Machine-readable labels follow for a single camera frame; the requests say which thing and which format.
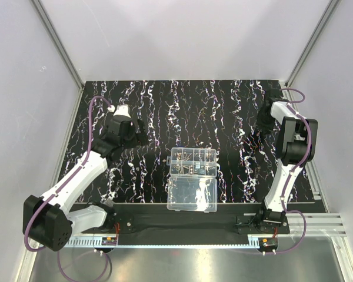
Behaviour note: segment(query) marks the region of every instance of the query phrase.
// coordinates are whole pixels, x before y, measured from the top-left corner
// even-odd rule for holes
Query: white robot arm
[[[124,149],[148,144],[144,123],[137,120],[137,133],[128,105],[118,106],[116,111],[109,115],[105,129],[99,138],[92,142],[88,159],[86,160],[88,152],[85,152],[75,167],[54,187],[41,197],[32,195],[25,200],[22,227],[25,236],[28,235],[51,250],[58,251],[74,234],[93,227],[100,227],[101,230],[112,229],[115,212],[111,204],[100,203],[70,212],[77,198],[97,176],[120,158]],[[29,222],[48,198],[51,200],[37,215],[27,234]]]
[[[276,142],[277,171],[271,189],[254,220],[257,226],[263,224],[271,228],[280,226],[285,220],[285,209],[294,182],[306,163],[314,157],[318,131],[316,120],[301,116],[288,106],[287,100],[277,98],[278,94],[278,90],[265,93],[264,104],[257,117],[257,128],[263,135],[272,132],[275,121],[281,126]],[[310,148],[308,132],[301,119],[307,122],[310,129]],[[293,170],[304,159],[307,151],[309,155],[306,160]]]

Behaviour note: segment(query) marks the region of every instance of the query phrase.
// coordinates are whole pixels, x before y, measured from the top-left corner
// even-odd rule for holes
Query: cable
[[[90,105],[89,105],[89,112],[88,112],[88,119],[89,119],[89,140],[88,140],[88,151],[86,153],[86,158],[84,159],[84,161],[82,161],[81,165],[73,172],[73,174],[71,174],[67,180],[60,185],[60,187],[55,191],[56,194],[58,194],[72,179],[73,177],[76,176],[76,174],[82,169],[82,167],[87,163],[88,159],[89,159],[89,155],[90,155],[90,151],[92,148],[92,111],[93,111],[93,104],[97,99],[102,99],[109,107],[111,106],[110,102],[108,100],[106,100],[104,97],[102,96],[94,96],[93,99],[90,101]],[[29,244],[29,233],[30,233],[30,229],[31,226],[33,225],[36,217],[38,216],[38,214],[40,214],[40,212],[42,211],[42,209],[56,196],[56,194],[52,194],[51,196],[49,196],[42,204],[41,206],[35,211],[35,213],[33,214],[33,216],[31,217],[26,229],[25,229],[25,234],[24,234],[24,243],[25,243],[25,247],[26,249],[28,249],[29,251],[40,251],[43,250],[45,248],[45,246],[42,246],[38,249],[34,249],[30,246]]]
[[[276,238],[277,236],[277,227],[275,227],[275,234],[273,234],[272,238]]]
[[[254,221],[254,218],[256,218],[257,215],[254,215],[252,219],[249,221],[249,223],[237,223],[234,226],[249,226],[251,223]]]
[[[303,94],[302,91],[299,91],[298,89],[295,89],[295,88],[281,88],[281,89],[280,89],[280,91],[284,91],[284,90],[296,91],[296,92],[298,92],[299,94],[302,95],[302,100],[299,100],[299,101],[289,101],[289,103],[291,103],[291,104],[302,103],[302,102],[306,99],[305,94]]]
[[[117,222],[114,224],[114,227],[115,227],[115,233],[116,233],[116,242],[115,243],[109,243],[109,242],[106,242],[104,243],[105,245],[112,245],[112,246],[116,246],[118,244],[118,238],[119,238],[119,231],[120,231],[120,224]]]
[[[289,251],[295,250],[302,243],[302,241],[304,240],[305,235],[306,235],[306,229],[307,229],[307,223],[306,223],[306,218],[305,218],[304,214],[301,213],[299,210],[287,210],[287,207],[285,206],[285,203],[284,203],[284,200],[283,200],[285,198],[285,191],[286,191],[286,189],[288,187],[288,184],[289,184],[289,181],[290,181],[290,179],[292,177],[293,172],[297,169],[297,167],[302,165],[307,160],[307,158],[308,158],[308,156],[310,154],[310,150],[311,150],[311,129],[310,129],[310,126],[308,125],[307,120],[303,116],[301,116],[296,110],[294,110],[292,106],[290,106],[290,104],[302,103],[305,100],[306,96],[301,91],[299,91],[297,89],[294,89],[294,88],[282,88],[280,90],[281,91],[282,90],[296,91],[296,92],[298,92],[299,94],[302,95],[302,100],[289,101],[287,103],[287,108],[293,114],[295,114],[298,118],[300,118],[302,120],[302,122],[304,123],[305,127],[306,127],[306,130],[307,130],[307,150],[306,150],[303,158],[291,169],[291,174],[288,175],[288,178],[287,178],[287,180],[286,180],[286,182],[284,184],[284,188],[282,189],[282,193],[281,193],[281,199],[282,199],[281,200],[281,204],[282,204],[282,208],[283,208],[284,212],[286,212],[286,213],[298,213],[302,217],[302,219],[304,221],[304,231],[302,232],[302,236],[299,239],[299,241],[293,247],[288,248],[288,249],[283,250],[283,251],[278,251],[276,253],[263,253],[263,255],[286,254]],[[255,253],[249,253],[249,252],[246,252],[246,251],[237,251],[237,252],[238,253],[242,253],[242,254],[255,254]]]
[[[107,256],[107,254],[105,254],[103,251],[100,251],[100,254],[104,254],[105,255],[105,259],[106,259],[106,263],[105,263],[105,268],[104,270],[102,271],[102,273],[94,280],[91,280],[90,282],[98,282],[104,275],[105,275],[105,272],[107,270],[107,266],[108,266],[108,262],[109,262],[109,257]],[[59,267],[59,271],[61,273],[61,275],[63,275],[63,277],[65,279],[67,279],[68,281],[70,282],[79,282],[79,281],[76,281],[74,279],[71,279],[70,277],[68,277],[68,275],[65,274],[63,268],[61,267],[61,262],[60,262],[60,251],[58,251],[58,255],[57,255],[57,260],[58,260],[58,267]]]

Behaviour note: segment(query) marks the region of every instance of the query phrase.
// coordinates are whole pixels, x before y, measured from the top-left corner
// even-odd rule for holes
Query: gray wall
[[[319,121],[315,161],[353,250],[353,0],[341,2],[293,87],[307,96],[298,109]]]
[[[77,96],[30,1],[0,0],[0,281],[17,271],[23,202],[50,187]]]
[[[42,0],[83,80],[285,80],[329,0]]]

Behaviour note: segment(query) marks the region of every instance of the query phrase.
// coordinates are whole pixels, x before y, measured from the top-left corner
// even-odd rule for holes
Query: black table surface
[[[278,128],[264,139],[254,124],[264,91],[277,80],[165,80],[87,82],[64,157],[60,179],[88,147],[88,105],[101,95],[113,105],[128,104],[132,117],[146,124],[149,145],[125,150],[112,168],[97,177],[78,202],[165,203],[173,147],[211,147],[218,153],[218,201],[261,202],[277,169]],[[106,105],[95,102],[94,137],[102,131]],[[313,203],[306,171],[299,175],[291,202]]]

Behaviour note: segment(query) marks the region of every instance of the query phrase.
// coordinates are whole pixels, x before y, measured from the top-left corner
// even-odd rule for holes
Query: small component
[[[207,169],[207,175],[209,176],[215,176],[216,175],[216,171],[215,171],[215,167],[214,166],[206,166]]]
[[[261,240],[261,245],[263,247],[277,246],[277,239],[276,238],[270,238],[270,239],[264,238]]]
[[[192,153],[184,152],[183,153],[183,160],[190,160]]]
[[[196,162],[204,162],[204,150],[195,150],[194,161]]]
[[[200,163],[194,164],[194,174],[205,175],[205,166],[200,165]]]
[[[172,174],[177,174],[177,173],[180,173],[180,171],[181,171],[181,166],[180,165],[172,165],[171,166],[171,173]]]
[[[102,238],[102,245],[116,246],[117,239],[116,239],[116,237],[103,237]]]
[[[215,155],[213,153],[211,153],[210,151],[207,152],[207,155],[206,155],[206,162],[214,162],[214,157]]]
[[[182,160],[182,149],[178,149],[173,152],[171,156],[172,160]]]
[[[189,174],[192,166],[182,166],[182,174]]]

